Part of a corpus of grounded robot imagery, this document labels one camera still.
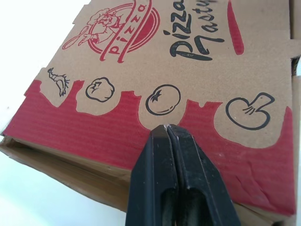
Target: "stacked pizza boxes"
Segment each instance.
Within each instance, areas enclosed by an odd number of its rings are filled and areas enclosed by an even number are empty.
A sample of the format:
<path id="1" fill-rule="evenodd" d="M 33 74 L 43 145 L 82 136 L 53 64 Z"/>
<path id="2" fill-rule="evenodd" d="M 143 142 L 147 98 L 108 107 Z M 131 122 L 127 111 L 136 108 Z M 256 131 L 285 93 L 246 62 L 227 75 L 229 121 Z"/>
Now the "stacked pizza boxes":
<path id="1" fill-rule="evenodd" d="M 288 218 L 300 115 L 293 4 L 92 0 L 26 91 L 1 150 L 126 211 L 149 132 L 176 124 L 219 169 L 245 225 Z"/>

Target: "line drawing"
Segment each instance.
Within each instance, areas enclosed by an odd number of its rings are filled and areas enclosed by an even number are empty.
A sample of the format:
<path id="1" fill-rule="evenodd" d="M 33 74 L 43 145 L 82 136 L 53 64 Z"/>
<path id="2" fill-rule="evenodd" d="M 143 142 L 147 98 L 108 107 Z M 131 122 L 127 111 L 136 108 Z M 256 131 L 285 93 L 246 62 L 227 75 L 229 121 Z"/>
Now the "line drawing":
<path id="1" fill-rule="evenodd" d="M 59 95 L 60 97 L 63 97 L 66 94 L 66 88 L 68 88 L 69 81 L 66 79 L 66 74 L 63 75 L 57 75 L 53 72 L 53 67 L 48 69 L 49 78 L 54 81 L 59 88 Z"/>
<path id="2" fill-rule="evenodd" d="M 249 126 L 243 125 L 240 122 L 237 122 L 238 119 L 236 117 L 232 117 L 231 114 L 230 114 L 231 106 L 234 107 L 233 103 L 237 103 L 237 101 L 244 101 L 247 104 L 247 108 L 235 109 L 234 110 L 235 112 L 243 111 L 244 115 L 245 115 L 244 117 L 249 117 L 249 116 L 252 116 L 256 113 L 263 113 L 266 116 L 266 120 L 264 121 L 264 123 L 262 123 L 261 125 L 255 125 L 254 127 L 249 127 Z M 226 105 L 226 114 L 234 124 L 238 125 L 241 128 L 244 128 L 244 129 L 247 129 L 247 130 L 260 130 L 260 129 L 266 127 L 268 125 L 269 121 L 270 121 L 270 114 L 267 111 L 263 110 L 263 108 L 267 105 L 272 104 L 274 101 L 275 101 L 275 98 L 272 95 L 270 95 L 268 93 L 265 93 L 265 92 L 259 93 L 256 96 L 256 98 L 250 103 L 245 98 L 237 97 L 237 98 L 234 98 L 234 99 L 230 100 L 227 103 L 227 105 Z"/>
<path id="3" fill-rule="evenodd" d="M 86 88 L 86 96 L 101 103 L 108 101 L 114 92 L 115 87 L 106 77 L 93 80 Z"/>
<path id="4" fill-rule="evenodd" d="M 149 113 L 161 116 L 171 113 L 181 100 L 180 90 L 170 84 L 157 87 L 146 99 L 145 106 Z"/>

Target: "black plastic tool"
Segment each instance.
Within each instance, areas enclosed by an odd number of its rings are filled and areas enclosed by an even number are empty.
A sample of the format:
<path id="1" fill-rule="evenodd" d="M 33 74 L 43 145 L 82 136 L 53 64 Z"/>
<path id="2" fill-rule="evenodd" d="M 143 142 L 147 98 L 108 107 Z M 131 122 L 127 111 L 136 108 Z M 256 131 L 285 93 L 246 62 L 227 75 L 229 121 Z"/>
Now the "black plastic tool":
<path id="1" fill-rule="evenodd" d="M 156 127 L 132 171 L 126 226 L 239 226 L 217 168 L 185 129 Z"/>

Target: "chef illustration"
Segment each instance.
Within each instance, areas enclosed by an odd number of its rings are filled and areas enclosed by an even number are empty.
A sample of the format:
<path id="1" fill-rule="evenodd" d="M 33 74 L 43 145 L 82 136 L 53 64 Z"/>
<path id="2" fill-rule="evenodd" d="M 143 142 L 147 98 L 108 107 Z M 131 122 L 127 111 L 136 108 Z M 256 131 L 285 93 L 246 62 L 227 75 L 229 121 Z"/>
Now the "chef illustration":
<path id="1" fill-rule="evenodd" d="M 79 45 L 88 40 L 91 40 L 95 44 L 111 40 L 126 22 L 131 9 L 126 8 L 110 13 L 108 11 L 108 8 L 102 9 L 91 16 L 87 25 L 94 26 L 93 33 L 84 34 L 84 38 L 80 41 Z"/>
<path id="2" fill-rule="evenodd" d="M 113 39 L 118 30 L 125 24 L 131 8 L 124 8 L 120 10 L 110 11 L 109 8 L 101 9 L 87 22 L 81 32 L 75 37 L 68 40 L 63 49 L 67 49 L 75 44 L 77 41 L 78 46 L 91 41 L 95 45 L 104 44 L 105 41 Z"/>

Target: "white background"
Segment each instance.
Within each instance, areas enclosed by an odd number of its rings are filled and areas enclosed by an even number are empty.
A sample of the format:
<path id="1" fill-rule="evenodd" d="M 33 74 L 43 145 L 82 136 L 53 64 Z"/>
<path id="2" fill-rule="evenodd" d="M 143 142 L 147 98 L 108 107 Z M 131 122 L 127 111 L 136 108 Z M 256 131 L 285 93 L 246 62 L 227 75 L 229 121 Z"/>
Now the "white background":
<path id="1" fill-rule="evenodd" d="M 88 0 L 0 4 L 0 130 L 24 100 Z M 1 226 L 123 226 L 126 214 L 80 195 L 0 153 Z"/>

